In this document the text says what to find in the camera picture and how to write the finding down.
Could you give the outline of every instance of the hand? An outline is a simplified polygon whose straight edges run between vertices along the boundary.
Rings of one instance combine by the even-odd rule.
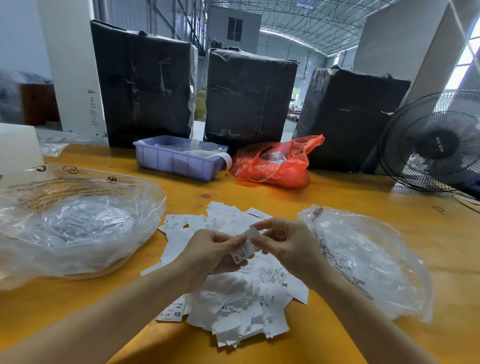
[[[319,268],[327,267],[317,239],[300,220],[270,218],[252,225],[257,230],[268,229],[263,235],[251,237],[252,243],[271,253],[295,277],[311,287]]]
[[[230,236],[219,231],[198,230],[175,259],[189,275],[188,292],[196,291],[210,274],[235,272],[248,264],[235,264],[230,253],[240,249],[247,235]]]

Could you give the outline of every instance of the black wrapped package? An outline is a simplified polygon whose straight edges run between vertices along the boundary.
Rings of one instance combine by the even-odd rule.
[[[358,172],[409,87],[391,76],[316,69],[293,134],[325,137],[308,155],[309,168]]]
[[[190,136],[197,48],[190,42],[91,21],[108,143],[133,148],[158,135]]]
[[[297,73],[297,61],[241,50],[208,54],[205,140],[230,147],[279,142]]]

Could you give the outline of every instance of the fan grille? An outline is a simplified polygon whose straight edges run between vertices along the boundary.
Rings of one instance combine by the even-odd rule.
[[[401,184],[452,191],[480,173],[480,93],[445,91],[402,107],[377,146],[383,169]]]

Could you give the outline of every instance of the plastic bin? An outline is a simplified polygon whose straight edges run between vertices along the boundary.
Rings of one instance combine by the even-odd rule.
[[[140,167],[175,173],[195,180],[211,181],[225,163],[222,157],[203,158],[155,146],[155,144],[172,146],[188,142],[190,142],[190,139],[171,135],[155,136],[136,141],[133,145],[136,149],[137,164]],[[222,152],[228,150],[227,146],[219,146],[222,147]]]

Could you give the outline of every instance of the table surface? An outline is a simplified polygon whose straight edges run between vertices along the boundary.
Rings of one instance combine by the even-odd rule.
[[[396,320],[441,363],[478,363],[480,358],[480,220],[456,201],[435,194],[392,192],[388,177],[311,171],[310,186],[286,190],[236,180],[224,170],[209,183],[137,166],[134,150],[70,145],[49,163],[149,178],[167,194],[167,213],[201,214],[214,200],[283,218],[312,204],[381,219],[400,230],[423,258],[434,283],[433,321]],[[445,210],[441,213],[433,207]],[[98,300],[157,263],[167,240],[153,237],[119,270],[88,280],[38,278],[0,292],[0,350]],[[109,363],[365,363],[330,308],[310,291],[309,304],[285,309],[290,332],[267,340],[257,335],[236,350],[218,349],[210,332],[186,323],[152,321]]]

